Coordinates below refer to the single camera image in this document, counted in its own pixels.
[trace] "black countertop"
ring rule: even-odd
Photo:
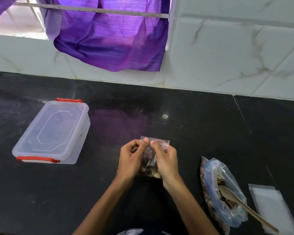
[[[57,97],[82,99],[90,107],[91,125],[77,163],[16,161],[12,148],[44,102]],[[272,122],[276,114],[280,121]],[[294,216],[294,124],[284,124],[292,118],[294,102],[288,101],[0,73],[0,233],[72,233],[116,175],[121,146],[142,135],[170,140],[181,177],[207,214],[198,177],[201,155],[228,166],[252,209],[248,183],[275,186]],[[284,128],[277,132],[280,124]],[[144,226],[186,232],[158,179],[135,179],[108,234]],[[251,216],[231,228],[231,234],[247,233],[264,234]]]

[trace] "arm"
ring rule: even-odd
[[[169,146],[164,152],[161,146],[150,142],[157,154],[158,170],[163,186],[170,193],[190,235],[219,235],[179,175],[176,149]]]
[[[112,210],[137,174],[148,139],[135,139],[121,148],[117,176],[72,235],[101,235]]]

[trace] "red clip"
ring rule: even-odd
[[[73,99],[62,99],[62,98],[57,98],[55,99],[57,102],[78,102],[78,103],[83,103],[81,99],[73,100]]]
[[[35,156],[18,156],[16,157],[17,160],[39,160],[39,161],[48,161],[53,163],[58,163],[60,160],[55,160],[53,158],[44,158],[44,157],[35,157]]]

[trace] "tiled wall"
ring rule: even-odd
[[[178,0],[160,72],[109,72],[0,36],[0,71],[294,100],[294,0]]]

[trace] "plastic container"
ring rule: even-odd
[[[47,102],[12,150],[23,162],[74,164],[89,130],[85,103]]]

